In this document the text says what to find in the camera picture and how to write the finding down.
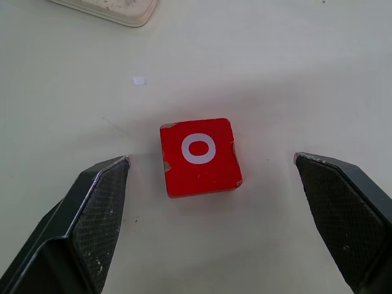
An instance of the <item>white ring symbol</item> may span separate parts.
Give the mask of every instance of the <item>white ring symbol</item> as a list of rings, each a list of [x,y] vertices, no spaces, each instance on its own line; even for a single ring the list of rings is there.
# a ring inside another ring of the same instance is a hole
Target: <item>white ring symbol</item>
[[[204,155],[196,156],[190,153],[189,146],[193,142],[199,141],[204,142],[208,145],[208,151]],[[201,133],[191,134],[187,136],[181,145],[181,150],[183,152],[184,158],[192,164],[206,164],[215,157],[216,153],[214,140],[209,135]]]

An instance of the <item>white tabletop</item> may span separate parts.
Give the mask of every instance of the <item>white tabletop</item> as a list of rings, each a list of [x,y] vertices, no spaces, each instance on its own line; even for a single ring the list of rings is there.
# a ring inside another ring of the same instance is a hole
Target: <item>white tabletop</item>
[[[391,10],[160,0],[132,29],[0,0],[0,274],[79,172],[131,154],[104,293],[351,293],[292,159],[357,164],[392,195]],[[169,199],[160,125],[218,117],[232,122],[244,184]]]

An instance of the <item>red cube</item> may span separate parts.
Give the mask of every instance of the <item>red cube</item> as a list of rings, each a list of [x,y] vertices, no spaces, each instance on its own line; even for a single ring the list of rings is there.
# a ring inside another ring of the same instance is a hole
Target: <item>red cube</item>
[[[160,140],[169,197],[233,190],[242,184],[227,119],[165,124]]]

